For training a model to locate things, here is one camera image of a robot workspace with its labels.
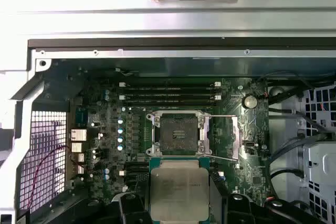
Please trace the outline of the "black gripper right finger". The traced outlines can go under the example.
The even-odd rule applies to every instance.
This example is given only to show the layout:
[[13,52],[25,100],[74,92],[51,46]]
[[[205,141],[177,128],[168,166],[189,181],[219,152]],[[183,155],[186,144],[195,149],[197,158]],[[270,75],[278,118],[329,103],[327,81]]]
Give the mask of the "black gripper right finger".
[[209,218],[216,223],[323,223],[285,200],[270,199],[259,206],[246,195],[230,194],[218,174],[210,174],[209,192]]

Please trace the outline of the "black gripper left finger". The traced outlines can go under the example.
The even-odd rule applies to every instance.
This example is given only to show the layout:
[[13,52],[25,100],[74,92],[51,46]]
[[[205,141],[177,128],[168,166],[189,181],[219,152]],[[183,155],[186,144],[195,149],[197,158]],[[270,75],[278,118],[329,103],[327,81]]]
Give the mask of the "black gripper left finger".
[[89,187],[89,200],[79,223],[149,223],[145,206],[148,175],[127,178],[123,187],[103,179]]

